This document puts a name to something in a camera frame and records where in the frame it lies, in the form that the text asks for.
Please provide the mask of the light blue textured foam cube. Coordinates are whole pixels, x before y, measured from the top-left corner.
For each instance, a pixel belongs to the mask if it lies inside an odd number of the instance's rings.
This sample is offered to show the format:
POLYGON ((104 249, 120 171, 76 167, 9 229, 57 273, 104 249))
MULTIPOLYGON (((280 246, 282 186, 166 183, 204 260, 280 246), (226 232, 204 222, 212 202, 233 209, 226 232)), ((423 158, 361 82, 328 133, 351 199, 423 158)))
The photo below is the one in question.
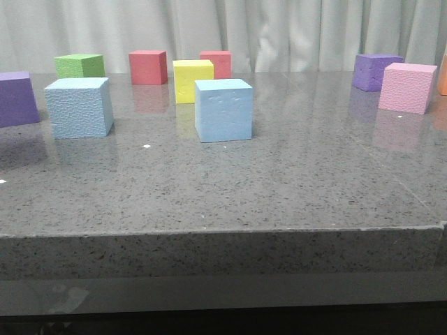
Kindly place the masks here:
POLYGON ((61 78, 44 88, 56 139, 105 137, 114 117, 107 77, 61 78))

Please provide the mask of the green foam cube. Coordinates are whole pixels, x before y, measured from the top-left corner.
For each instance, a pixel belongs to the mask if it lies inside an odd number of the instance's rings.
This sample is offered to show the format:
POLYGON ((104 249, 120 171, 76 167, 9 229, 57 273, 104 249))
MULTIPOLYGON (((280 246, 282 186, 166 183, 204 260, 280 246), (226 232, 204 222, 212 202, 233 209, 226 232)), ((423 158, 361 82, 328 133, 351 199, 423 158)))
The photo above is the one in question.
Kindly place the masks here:
POLYGON ((102 54, 70 54, 54 62, 58 78, 105 77, 102 54))

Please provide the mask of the red foam cube left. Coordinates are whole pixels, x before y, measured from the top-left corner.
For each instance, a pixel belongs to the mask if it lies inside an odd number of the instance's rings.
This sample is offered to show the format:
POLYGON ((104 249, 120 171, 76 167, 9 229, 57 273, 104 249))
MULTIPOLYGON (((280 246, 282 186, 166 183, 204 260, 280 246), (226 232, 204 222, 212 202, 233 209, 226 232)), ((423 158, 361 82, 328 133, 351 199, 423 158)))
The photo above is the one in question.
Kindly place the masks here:
POLYGON ((168 81, 165 50, 136 50, 129 53, 132 84, 162 85, 168 81))

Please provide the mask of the orange foam cube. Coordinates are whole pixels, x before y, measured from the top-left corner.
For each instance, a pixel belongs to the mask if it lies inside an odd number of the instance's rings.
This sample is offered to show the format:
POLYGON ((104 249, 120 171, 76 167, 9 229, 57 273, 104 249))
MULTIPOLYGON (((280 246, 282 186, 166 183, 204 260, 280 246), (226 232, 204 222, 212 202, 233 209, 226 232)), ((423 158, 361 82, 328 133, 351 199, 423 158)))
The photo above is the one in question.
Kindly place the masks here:
POLYGON ((444 55, 437 80, 437 91, 442 95, 447 95, 447 54, 444 55))

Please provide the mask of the yellow foam cube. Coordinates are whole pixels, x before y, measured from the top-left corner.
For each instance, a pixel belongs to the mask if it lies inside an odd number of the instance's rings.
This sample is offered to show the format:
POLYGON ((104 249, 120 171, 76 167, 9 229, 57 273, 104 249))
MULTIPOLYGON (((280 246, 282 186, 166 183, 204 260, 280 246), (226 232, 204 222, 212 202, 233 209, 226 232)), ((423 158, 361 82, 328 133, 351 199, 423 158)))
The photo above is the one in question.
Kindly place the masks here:
POLYGON ((195 103, 195 81, 212 80, 214 64, 209 59, 174 60, 175 102, 195 103))

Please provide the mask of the red foam cube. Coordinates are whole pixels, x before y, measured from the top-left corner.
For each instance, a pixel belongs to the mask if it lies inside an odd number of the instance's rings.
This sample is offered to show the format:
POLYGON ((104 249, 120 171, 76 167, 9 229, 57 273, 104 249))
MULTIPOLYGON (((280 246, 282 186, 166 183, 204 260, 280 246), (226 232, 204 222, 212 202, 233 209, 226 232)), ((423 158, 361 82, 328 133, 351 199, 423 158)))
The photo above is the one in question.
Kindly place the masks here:
POLYGON ((228 79, 232 75, 232 52, 227 50, 205 50, 200 59, 208 59, 214 65, 214 79, 228 79))
POLYGON ((165 50, 136 50, 129 53, 132 84, 162 85, 168 81, 165 50))

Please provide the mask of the pink foam cube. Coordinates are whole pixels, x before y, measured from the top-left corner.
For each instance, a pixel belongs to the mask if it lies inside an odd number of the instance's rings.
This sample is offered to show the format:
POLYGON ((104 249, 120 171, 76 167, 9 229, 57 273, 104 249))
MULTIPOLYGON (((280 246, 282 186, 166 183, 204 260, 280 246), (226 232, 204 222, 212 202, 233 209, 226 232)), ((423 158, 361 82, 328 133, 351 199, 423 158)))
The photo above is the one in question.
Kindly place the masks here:
POLYGON ((385 67, 379 109, 425 114, 437 66, 392 63, 385 67))

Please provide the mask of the white curtain backdrop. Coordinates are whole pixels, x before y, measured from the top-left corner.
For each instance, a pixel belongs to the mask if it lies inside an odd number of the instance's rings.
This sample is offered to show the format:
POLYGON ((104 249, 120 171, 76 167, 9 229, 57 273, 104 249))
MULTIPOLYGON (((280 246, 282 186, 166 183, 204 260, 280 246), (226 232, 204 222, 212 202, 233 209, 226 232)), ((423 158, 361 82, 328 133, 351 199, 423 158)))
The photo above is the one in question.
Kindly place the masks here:
POLYGON ((440 64, 445 1, 2 1, 1 69, 54 71, 56 56, 134 50, 194 59, 228 50, 235 72, 352 70, 361 53, 440 64))

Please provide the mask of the purple foam cube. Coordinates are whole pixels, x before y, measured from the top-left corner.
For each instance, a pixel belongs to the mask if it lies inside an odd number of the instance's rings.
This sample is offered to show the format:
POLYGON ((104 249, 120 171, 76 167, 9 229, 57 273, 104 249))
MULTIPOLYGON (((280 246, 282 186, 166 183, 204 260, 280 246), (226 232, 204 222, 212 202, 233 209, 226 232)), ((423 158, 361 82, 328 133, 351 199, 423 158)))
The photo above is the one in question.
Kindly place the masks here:
POLYGON ((402 62, 403 57, 393 54, 358 54, 354 64, 352 85, 363 91, 380 91, 385 67, 402 62))
POLYGON ((41 120, 29 71, 1 73, 1 127, 41 120))

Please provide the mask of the purple foam cube left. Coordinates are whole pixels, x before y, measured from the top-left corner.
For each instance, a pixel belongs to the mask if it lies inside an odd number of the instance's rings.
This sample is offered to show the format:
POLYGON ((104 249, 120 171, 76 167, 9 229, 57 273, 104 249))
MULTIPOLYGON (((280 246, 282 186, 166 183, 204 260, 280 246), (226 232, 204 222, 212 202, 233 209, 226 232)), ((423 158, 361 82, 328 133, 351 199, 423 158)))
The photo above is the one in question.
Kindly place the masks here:
POLYGON ((41 120, 29 71, 1 73, 1 127, 41 120))

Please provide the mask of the red foam cube right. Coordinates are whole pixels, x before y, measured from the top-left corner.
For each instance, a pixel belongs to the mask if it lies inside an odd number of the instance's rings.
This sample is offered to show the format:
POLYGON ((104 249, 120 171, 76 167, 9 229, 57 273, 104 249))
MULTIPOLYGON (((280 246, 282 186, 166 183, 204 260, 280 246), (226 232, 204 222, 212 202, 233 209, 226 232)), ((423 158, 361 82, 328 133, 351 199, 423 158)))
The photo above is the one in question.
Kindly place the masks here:
POLYGON ((205 50, 200 59, 208 59, 214 65, 214 79, 228 79, 232 75, 232 52, 227 50, 205 50))

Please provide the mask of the purple foam cube right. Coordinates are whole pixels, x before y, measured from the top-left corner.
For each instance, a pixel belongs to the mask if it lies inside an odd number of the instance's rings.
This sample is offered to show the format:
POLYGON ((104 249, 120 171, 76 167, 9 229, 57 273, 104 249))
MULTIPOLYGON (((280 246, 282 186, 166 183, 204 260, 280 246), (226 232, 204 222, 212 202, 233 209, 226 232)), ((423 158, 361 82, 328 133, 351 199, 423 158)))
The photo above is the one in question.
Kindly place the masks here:
POLYGON ((358 54, 354 64, 352 85, 363 91, 380 91, 385 67, 402 62, 403 57, 393 54, 358 54))

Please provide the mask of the light blue smooth foam cube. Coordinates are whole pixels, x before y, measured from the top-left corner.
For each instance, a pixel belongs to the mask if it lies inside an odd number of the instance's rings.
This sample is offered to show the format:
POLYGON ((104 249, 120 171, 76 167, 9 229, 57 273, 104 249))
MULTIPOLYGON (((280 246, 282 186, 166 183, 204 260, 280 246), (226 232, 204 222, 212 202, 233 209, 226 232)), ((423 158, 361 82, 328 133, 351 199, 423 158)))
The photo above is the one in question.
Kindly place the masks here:
POLYGON ((252 138, 253 87, 241 79, 195 81, 195 128, 201 142, 252 138))

